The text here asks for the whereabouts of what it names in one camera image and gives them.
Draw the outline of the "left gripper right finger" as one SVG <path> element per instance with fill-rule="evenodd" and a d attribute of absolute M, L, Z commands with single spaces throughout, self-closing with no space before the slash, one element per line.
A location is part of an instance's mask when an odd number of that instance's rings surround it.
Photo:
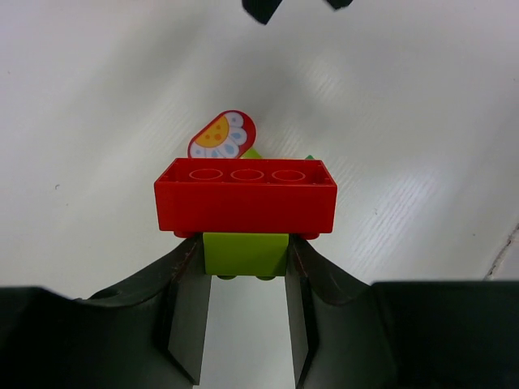
<path fill-rule="evenodd" d="M 293 236 L 285 291 L 299 388 L 515 388 L 515 281 L 365 284 Z"/>

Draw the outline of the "lime green lego brick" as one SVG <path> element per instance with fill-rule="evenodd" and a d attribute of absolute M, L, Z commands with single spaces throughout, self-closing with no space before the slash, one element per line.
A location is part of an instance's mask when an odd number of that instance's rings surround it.
<path fill-rule="evenodd" d="M 289 241 L 286 233 L 204 233 L 205 271 L 224 278 L 284 276 Z"/>

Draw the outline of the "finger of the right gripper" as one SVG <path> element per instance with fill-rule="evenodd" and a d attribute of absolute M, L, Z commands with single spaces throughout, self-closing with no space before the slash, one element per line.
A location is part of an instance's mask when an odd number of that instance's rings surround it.
<path fill-rule="evenodd" d="M 328 5 L 335 11 L 348 7 L 353 0 L 327 0 Z"/>
<path fill-rule="evenodd" d="M 242 0 L 242 7 L 256 22 L 266 25 L 272 18 L 281 0 Z"/>

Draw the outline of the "yellow striped lego brick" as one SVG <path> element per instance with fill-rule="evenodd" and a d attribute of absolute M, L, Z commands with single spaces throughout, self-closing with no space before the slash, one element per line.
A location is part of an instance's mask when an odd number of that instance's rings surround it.
<path fill-rule="evenodd" d="M 249 148 L 242 155 L 243 159 L 262 159 L 263 157 L 253 148 Z"/>

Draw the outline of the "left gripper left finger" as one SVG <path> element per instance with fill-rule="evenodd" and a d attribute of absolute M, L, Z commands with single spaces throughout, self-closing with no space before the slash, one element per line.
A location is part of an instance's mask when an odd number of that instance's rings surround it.
<path fill-rule="evenodd" d="M 4 388 L 192 388 L 211 278 L 201 236 L 87 299 L 1 290 Z"/>

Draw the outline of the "red flower lego brick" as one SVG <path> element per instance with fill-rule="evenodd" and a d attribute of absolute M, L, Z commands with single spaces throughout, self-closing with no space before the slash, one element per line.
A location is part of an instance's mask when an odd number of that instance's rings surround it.
<path fill-rule="evenodd" d="M 219 113 L 189 142 L 189 158 L 238 159 L 253 148 L 256 125 L 239 110 Z"/>

